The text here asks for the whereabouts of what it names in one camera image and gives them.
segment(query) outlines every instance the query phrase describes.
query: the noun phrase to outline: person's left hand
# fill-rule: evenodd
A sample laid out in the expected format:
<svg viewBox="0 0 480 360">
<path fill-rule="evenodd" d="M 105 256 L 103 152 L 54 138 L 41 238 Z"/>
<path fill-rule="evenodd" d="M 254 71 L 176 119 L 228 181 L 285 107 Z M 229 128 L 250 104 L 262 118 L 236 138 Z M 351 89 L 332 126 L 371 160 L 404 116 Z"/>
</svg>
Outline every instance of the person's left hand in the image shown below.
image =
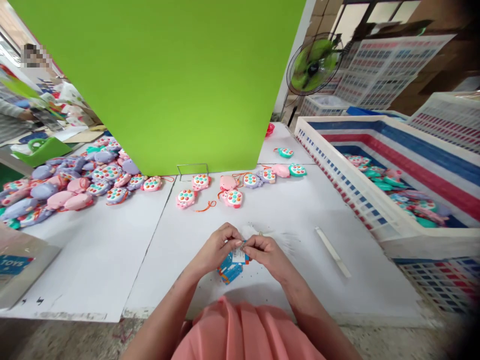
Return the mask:
<svg viewBox="0 0 480 360">
<path fill-rule="evenodd" d="M 218 268 L 229 252 L 240 247 L 242 243 L 242 236 L 237 228 L 226 222 L 210 235 L 188 267 L 202 277 Z"/>
</svg>

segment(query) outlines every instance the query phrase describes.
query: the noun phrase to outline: green panel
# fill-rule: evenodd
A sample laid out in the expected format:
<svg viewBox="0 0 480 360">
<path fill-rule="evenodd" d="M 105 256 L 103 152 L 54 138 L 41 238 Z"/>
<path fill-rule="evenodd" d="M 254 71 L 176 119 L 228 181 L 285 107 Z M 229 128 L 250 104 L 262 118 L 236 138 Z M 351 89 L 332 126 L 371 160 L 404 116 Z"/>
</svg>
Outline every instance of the green panel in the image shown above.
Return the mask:
<svg viewBox="0 0 480 360">
<path fill-rule="evenodd" d="M 255 167 L 305 0 L 10 0 L 146 175 Z"/>
</svg>

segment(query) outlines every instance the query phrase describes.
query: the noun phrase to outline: person's right hand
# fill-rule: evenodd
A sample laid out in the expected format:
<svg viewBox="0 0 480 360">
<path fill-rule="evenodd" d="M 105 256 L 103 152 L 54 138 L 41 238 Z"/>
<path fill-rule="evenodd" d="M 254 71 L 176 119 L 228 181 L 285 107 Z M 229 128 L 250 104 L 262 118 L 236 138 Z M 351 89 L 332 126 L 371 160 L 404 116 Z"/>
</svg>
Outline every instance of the person's right hand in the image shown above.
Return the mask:
<svg viewBox="0 0 480 360">
<path fill-rule="evenodd" d="M 281 284 L 297 272 L 289 258 L 271 237 L 253 235 L 243 244 L 243 251 L 265 266 Z"/>
</svg>

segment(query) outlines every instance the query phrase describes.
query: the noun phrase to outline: white plastic crate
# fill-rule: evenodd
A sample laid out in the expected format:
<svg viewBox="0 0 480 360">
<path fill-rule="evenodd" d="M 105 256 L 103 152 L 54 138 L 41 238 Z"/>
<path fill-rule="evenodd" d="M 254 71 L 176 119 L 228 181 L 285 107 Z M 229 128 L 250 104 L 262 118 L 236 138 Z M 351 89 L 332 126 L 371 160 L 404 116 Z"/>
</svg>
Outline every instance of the white plastic crate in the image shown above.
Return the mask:
<svg viewBox="0 0 480 360">
<path fill-rule="evenodd" d="M 328 106 L 319 103 L 319 101 L 326 98 L 337 100 L 342 105 Z M 350 106 L 352 106 L 350 103 L 338 99 L 333 95 L 310 95 L 304 97 L 299 114 L 301 116 L 339 116 L 342 111 L 348 109 Z"/>
<path fill-rule="evenodd" d="M 348 71 L 343 75 L 334 95 L 361 108 L 386 110 L 415 78 L 378 77 Z"/>
<path fill-rule="evenodd" d="M 434 92 L 407 124 L 480 154 L 480 92 Z"/>
<path fill-rule="evenodd" d="M 347 55 L 348 70 L 369 76 L 416 76 L 455 35 L 366 39 Z"/>
<path fill-rule="evenodd" d="M 480 254 L 480 155 L 386 116 L 299 117 L 295 136 L 389 257 Z M 422 227 L 334 147 L 338 142 L 363 146 L 384 167 L 402 170 L 403 180 L 468 228 Z"/>
</svg>

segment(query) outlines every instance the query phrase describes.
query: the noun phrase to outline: pile of toys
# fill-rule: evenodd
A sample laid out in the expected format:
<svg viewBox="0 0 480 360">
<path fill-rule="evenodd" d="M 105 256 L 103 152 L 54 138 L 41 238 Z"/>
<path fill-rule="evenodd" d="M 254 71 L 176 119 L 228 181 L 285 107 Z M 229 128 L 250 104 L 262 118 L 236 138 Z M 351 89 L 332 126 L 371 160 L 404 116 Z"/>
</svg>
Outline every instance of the pile of toys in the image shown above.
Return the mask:
<svg viewBox="0 0 480 360">
<path fill-rule="evenodd" d="M 372 159 L 366 156 L 348 153 L 344 153 L 343 156 L 424 228 L 447 227 L 446 221 L 452 215 L 451 210 L 445 205 L 433 201 L 424 192 L 417 191 L 402 182 L 401 170 L 373 166 Z"/>
<path fill-rule="evenodd" d="M 112 136 L 104 136 L 80 156 L 55 157 L 30 178 L 7 183 L 0 192 L 0 221 L 18 229 L 38 224 L 57 212 L 78 211 L 107 195 L 118 205 L 135 190 L 154 192 L 161 176 L 144 176 Z"/>
</svg>

